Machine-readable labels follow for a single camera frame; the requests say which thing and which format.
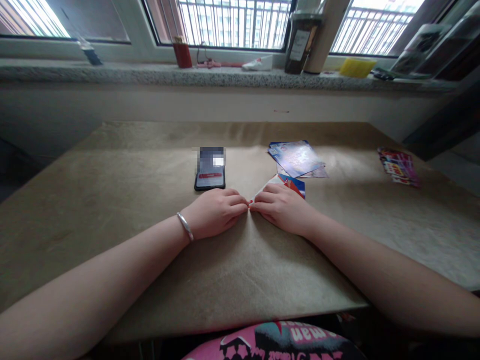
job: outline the yellow container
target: yellow container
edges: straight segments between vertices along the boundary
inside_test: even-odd
[[[370,59],[347,57],[340,68],[340,75],[351,78],[366,78],[377,62]]]

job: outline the window sill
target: window sill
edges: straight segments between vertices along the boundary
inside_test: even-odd
[[[449,93],[458,83],[438,80],[382,81],[338,73],[290,75],[281,69],[247,72],[240,68],[180,69],[172,64],[0,59],[0,82],[91,83],[192,87],[239,87],[361,92]]]

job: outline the colorful card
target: colorful card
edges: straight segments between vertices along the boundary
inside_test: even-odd
[[[384,171],[390,174],[394,183],[420,187],[420,180],[414,169],[411,155],[382,146],[377,149],[377,152]]]
[[[303,181],[283,174],[275,174],[266,182],[265,185],[261,187],[260,190],[258,190],[258,192],[250,200],[249,204],[253,204],[255,202],[255,197],[265,189],[267,184],[283,184],[305,199],[305,183]]]
[[[319,157],[305,140],[270,143],[270,146],[270,155],[292,178],[298,178],[321,166]]]
[[[277,162],[276,163],[276,172],[277,174],[288,175],[284,168]],[[325,163],[321,162],[320,167],[313,171],[307,172],[302,176],[299,176],[297,179],[313,179],[313,178],[320,178],[320,179],[327,179],[329,175],[327,174],[327,170],[325,169]]]

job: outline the bracelet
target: bracelet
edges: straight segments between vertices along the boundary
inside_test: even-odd
[[[190,238],[190,242],[193,243],[195,239],[194,239],[194,235],[192,234],[192,230],[190,230],[189,223],[187,222],[187,220],[185,220],[184,216],[181,213],[177,212],[176,215],[180,219],[180,222],[183,225],[183,227],[185,228],[188,234],[188,237]]]

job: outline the hand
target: hand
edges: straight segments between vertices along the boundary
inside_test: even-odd
[[[237,190],[215,188],[204,192],[180,213],[198,240],[230,229],[248,209],[247,200]]]
[[[250,211],[259,212],[269,222],[286,232],[309,238],[319,212],[298,193],[280,184],[267,184],[255,197]]]

